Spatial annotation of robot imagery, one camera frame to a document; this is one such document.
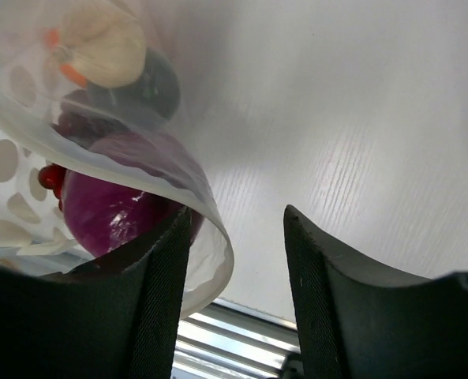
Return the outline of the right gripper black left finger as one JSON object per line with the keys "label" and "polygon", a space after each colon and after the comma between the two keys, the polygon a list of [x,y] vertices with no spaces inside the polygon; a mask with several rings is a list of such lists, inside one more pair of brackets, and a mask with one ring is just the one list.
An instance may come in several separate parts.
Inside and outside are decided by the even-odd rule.
{"label": "right gripper black left finger", "polygon": [[0,378],[168,378],[191,241],[182,208],[73,271],[0,267]]}

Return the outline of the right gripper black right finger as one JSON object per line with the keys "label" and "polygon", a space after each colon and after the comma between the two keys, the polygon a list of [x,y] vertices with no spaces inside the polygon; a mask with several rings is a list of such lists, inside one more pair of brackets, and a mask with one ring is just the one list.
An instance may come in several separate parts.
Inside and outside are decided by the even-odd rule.
{"label": "right gripper black right finger", "polygon": [[468,378],[468,272],[392,268],[293,206],[283,229],[304,377]]}

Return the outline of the purple onion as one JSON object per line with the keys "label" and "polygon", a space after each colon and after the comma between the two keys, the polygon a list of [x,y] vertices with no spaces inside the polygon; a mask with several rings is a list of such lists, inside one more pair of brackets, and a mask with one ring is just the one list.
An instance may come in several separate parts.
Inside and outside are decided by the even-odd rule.
{"label": "purple onion", "polygon": [[[209,189],[200,164],[165,132],[148,138],[114,133],[91,145],[90,151],[126,167],[135,167],[203,199]],[[62,213],[79,244],[101,257],[160,224],[181,204],[141,189],[67,171],[62,184]]]}

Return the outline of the clear zip top bag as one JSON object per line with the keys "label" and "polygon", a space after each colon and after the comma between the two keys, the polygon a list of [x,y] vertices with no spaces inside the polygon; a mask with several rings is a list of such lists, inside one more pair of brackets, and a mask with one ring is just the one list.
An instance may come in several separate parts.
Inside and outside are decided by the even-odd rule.
{"label": "clear zip top bag", "polygon": [[[199,220],[192,240],[181,315],[187,317],[215,300],[230,281],[234,253],[211,187],[203,199],[177,189],[135,167],[91,152],[72,158],[59,152],[61,138],[50,124],[62,99],[77,89],[59,71],[44,41],[58,27],[73,1],[0,1],[0,264],[16,265],[32,275],[73,268],[93,258],[73,237],[54,194],[38,183],[39,169],[54,159],[77,173],[143,190],[191,208]],[[116,125],[114,133],[148,138],[165,132],[194,157],[195,129],[186,114],[184,78],[155,30],[148,1],[112,1],[135,15],[144,31],[146,51],[159,52],[178,76],[181,101],[171,120],[160,126],[122,121],[91,106]]]}

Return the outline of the red grape bunch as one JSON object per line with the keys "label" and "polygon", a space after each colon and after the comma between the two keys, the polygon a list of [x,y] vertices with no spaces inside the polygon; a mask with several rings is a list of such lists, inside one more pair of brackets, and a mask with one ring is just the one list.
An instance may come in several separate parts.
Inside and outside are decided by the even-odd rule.
{"label": "red grape bunch", "polygon": [[[74,90],[62,99],[58,118],[50,124],[61,138],[58,151],[67,153],[70,158],[85,153],[95,142],[116,130],[112,121],[102,118],[91,106],[84,89]],[[60,211],[65,177],[66,169],[54,159],[38,173],[38,183],[54,194]]]}

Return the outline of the small beige mushroom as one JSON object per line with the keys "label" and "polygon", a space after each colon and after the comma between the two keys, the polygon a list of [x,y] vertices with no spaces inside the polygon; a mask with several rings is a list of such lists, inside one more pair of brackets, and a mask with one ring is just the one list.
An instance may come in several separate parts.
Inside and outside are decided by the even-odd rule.
{"label": "small beige mushroom", "polygon": [[135,82],[146,59],[140,22],[127,7],[112,1],[73,1],[58,27],[51,56],[70,64],[87,81],[103,88]]}

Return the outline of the orange fruit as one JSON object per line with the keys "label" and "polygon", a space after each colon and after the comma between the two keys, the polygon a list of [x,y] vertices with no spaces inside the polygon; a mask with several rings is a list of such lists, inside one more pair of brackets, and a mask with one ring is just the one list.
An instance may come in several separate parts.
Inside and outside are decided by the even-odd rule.
{"label": "orange fruit", "polygon": [[[59,34],[56,28],[51,28],[46,31],[44,36],[44,41],[46,46],[51,49],[52,47],[56,47],[59,42]],[[76,84],[81,88],[85,88],[87,86],[86,78],[79,74],[70,64],[68,63],[59,63],[58,64],[59,71],[72,83]]]}

